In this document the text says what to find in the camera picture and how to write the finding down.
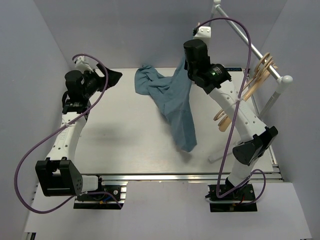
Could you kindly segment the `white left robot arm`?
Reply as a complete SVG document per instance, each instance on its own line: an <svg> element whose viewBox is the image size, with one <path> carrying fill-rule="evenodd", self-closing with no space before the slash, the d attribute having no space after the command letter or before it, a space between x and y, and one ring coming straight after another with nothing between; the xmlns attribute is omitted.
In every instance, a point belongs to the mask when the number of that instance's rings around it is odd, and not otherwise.
<svg viewBox="0 0 320 240"><path fill-rule="evenodd" d="M89 117L90 97L103 89L114 87L122 73L111 69L99 76L95 70L71 70L64 76L66 92L62 97L63 130L56 136L52 149L45 160L39 160L35 171L46 197L79 196L88 192L94 199L105 196L106 187L96 175L82 175L74 165L75 153L81 132Z"/></svg>

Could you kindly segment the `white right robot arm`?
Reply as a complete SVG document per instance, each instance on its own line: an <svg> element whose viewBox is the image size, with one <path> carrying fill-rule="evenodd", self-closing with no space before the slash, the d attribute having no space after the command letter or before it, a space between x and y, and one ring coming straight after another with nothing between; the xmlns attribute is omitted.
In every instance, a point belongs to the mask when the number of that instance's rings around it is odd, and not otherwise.
<svg viewBox="0 0 320 240"><path fill-rule="evenodd" d="M231 75L221 64L211 63L207 45L202 40L188 40L183 48L188 78L224 110L239 133L240 144L232 149L236 160L225 187L226 195L236 200L243 195L242 184L248 181L257 159L271 145L278 130L267 127L238 96Z"/></svg>

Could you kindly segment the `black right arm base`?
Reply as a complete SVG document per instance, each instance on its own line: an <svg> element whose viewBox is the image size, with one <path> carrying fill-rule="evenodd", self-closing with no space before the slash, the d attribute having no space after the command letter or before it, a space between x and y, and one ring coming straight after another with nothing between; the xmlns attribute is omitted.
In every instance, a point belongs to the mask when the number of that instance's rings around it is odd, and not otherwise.
<svg viewBox="0 0 320 240"><path fill-rule="evenodd" d="M258 207L255 202L255 191L252 184L248 184L235 194L230 193L223 198L218 198L216 194L217 185L208 185L208 194L205 199L209 202L211 213L241 213L257 212Z"/></svg>

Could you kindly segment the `blue t shirt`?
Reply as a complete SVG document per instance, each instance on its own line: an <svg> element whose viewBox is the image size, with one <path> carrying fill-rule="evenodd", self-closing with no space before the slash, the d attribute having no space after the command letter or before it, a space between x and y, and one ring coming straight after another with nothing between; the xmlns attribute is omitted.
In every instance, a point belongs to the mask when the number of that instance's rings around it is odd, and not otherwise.
<svg viewBox="0 0 320 240"><path fill-rule="evenodd" d="M164 76L155 67L144 64L135 72L134 88L137 94L153 99L169 125L174 143L189 153L197 145L197 139L190 106L192 81L185 62L182 57L172 76Z"/></svg>

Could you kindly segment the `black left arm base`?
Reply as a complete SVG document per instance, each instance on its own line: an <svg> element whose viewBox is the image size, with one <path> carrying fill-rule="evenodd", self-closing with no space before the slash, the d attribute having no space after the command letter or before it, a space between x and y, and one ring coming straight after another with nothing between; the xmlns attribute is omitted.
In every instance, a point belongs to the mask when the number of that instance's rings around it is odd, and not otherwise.
<svg viewBox="0 0 320 240"><path fill-rule="evenodd" d="M82 194L75 198L73 208L76 210L120 210L126 199L127 182L106 180L98 181L94 194Z"/></svg>

